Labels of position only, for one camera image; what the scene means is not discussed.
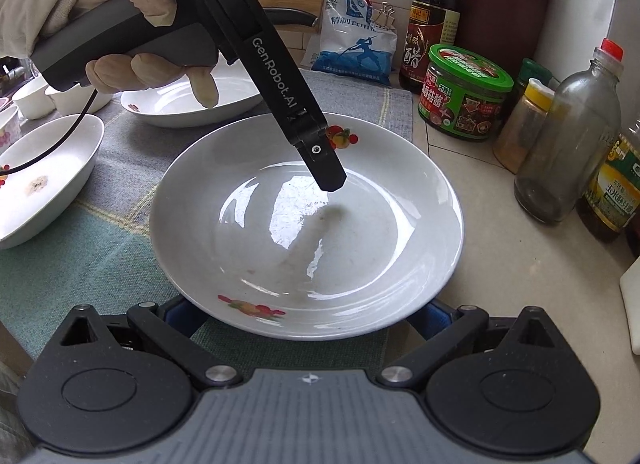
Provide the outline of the gloved left hand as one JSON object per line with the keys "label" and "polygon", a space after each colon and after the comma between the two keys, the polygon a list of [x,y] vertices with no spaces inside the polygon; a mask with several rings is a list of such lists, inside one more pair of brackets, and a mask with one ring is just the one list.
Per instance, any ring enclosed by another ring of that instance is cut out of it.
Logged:
{"label": "gloved left hand", "polygon": [[[79,17],[108,0],[77,0],[70,16]],[[129,0],[155,27],[171,25],[177,13],[176,0]],[[90,83],[102,93],[160,88],[182,76],[189,78],[191,89],[201,106],[218,103],[218,89],[212,70],[203,66],[178,66],[163,57],[140,53],[133,57],[110,54],[92,60],[86,66]]]}

